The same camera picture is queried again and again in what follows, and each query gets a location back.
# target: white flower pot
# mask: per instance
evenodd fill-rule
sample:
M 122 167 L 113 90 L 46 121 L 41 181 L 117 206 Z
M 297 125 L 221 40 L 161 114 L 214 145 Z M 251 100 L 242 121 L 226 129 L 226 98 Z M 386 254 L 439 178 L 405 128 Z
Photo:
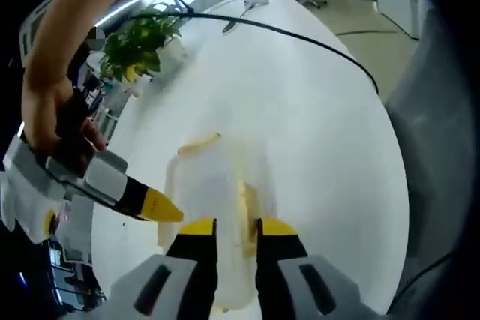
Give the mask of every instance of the white flower pot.
M 157 55 L 160 59 L 160 72 L 149 71 L 155 79 L 169 79 L 187 61 L 187 52 L 179 37 L 174 37 L 163 48 L 158 48 Z

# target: green leaves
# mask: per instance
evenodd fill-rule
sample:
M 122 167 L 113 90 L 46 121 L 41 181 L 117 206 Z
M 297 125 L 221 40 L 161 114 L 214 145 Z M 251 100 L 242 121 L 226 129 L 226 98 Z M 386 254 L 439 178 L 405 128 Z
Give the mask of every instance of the green leaves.
M 160 14 L 161 11 L 148 7 L 141 14 Z M 135 19 L 111 34 L 104 47 L 105 56 L 100 61 L 102 76 L 113 75 L 122 81 L 127 68 L 135 65 L 137 73 L 146 70 L 160 71 L 156 50 L 172 37 L 180 37 L 179 28 L 173 19 Z

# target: potted plant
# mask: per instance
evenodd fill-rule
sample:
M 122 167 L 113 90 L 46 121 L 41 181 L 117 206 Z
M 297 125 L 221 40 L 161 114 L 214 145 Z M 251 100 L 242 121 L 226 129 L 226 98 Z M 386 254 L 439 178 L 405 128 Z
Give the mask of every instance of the potted plant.
M 140 14 L 156 13 L 161 12 L 149 7 Z M 162 64 L 159 52 L 178 37 L 181 35 L 174 19 L 149 17 L 126 22 L 106 39 L 100 74 L 120 82 L 135 82 L 147 71 L 158 73 L 168 65 Z

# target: human hand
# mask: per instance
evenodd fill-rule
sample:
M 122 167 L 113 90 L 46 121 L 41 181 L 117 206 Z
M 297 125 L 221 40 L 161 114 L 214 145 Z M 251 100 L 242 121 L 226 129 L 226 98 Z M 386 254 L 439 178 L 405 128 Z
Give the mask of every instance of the human hand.
M 39 153 L 51 155 L 60 141 L 56 134 L 57 114 L 73 96 L 74 90 L 67 77 L 54 85 L 42 85 L 42 82 L 32 79 L 27 71 L 22 90 L 22 119 L 30 147 Z M 104 138 L 89 119 L 83 122 L 79 133 L 97 150 L 106 148 Z

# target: human arm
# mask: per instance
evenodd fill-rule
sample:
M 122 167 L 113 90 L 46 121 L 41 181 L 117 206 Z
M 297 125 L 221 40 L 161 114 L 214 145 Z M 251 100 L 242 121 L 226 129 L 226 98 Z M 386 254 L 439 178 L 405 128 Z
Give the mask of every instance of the human arm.
M 35 35 L 23 81 L 22 119 L 34 150 L 51 154 L 58 143 L 57 109 L 73 94 L 67 78 L 68 65 L 95 20 L 114 1 L 53 0 L 50 4 Z M 85 135 L 102 148 L 92 125 L 85 127 Z

